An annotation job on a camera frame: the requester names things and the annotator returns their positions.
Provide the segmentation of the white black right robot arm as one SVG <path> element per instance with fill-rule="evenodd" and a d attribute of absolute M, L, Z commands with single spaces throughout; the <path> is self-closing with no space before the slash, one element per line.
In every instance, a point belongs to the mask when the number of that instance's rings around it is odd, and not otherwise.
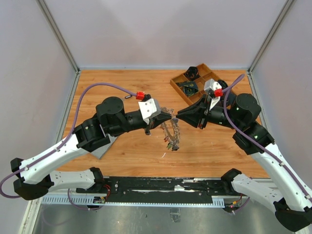
<path fill-rule="evenodd" d="M 279 223 L 295 234 L 309 234 L 312 224 L 312 190 L 291 168 L 274 138 L 256 119 L 261 107 L 251 94 L 238 95 L 230 108 L 213 106 L 208 95 L 178 111 L 177 118 L 195 128 L 207 123 L 235 129 L 237 146 L 251 156 L 270 176 L 275 189 L 249 178 L 237 169 L 222 176 L 221 190 L 248 196 L 265 206 Z"/>

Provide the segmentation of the large metal keyring disc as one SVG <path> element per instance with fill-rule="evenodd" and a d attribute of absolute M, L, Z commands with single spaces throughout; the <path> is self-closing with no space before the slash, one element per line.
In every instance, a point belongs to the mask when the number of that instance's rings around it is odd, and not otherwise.
<path fill-rule="evenodd" d="M 180 143 L 180 127 L 178 124 L 179 119 L 176 118 L 173 109 L 162 107 L 161 110 L 170 114 L 172 117 L 170 120 L 167 120 L 160 125 L 165 135 L 164 142 L 167 142 L 168 150 L 171 149 L 172 151 L 177 151 L 179 149 Z"/>

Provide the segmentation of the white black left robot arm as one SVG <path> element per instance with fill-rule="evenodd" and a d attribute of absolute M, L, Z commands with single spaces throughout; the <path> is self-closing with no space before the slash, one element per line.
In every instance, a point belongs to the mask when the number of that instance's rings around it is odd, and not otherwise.
<path fill-rule="evenodd" d="M 139 129 L 149 135 L 151 129 L 172 118 L 153 98 L 138 104 L 137 111 L 126 113 L 122 99 L 108 97 L 96 106 L 92 118 L 74 128 L 69 138 L 33 158 L 13 159 L 11 169 L 17 176 L 13 183 L 15 193 L 25 200 L 34 200 L 62 189 L 101 193 L 108 184 L 99 168 L 80 172 L 61 172 L 57 168 L 87 153 L 102 156 L 116 137 Z"/>

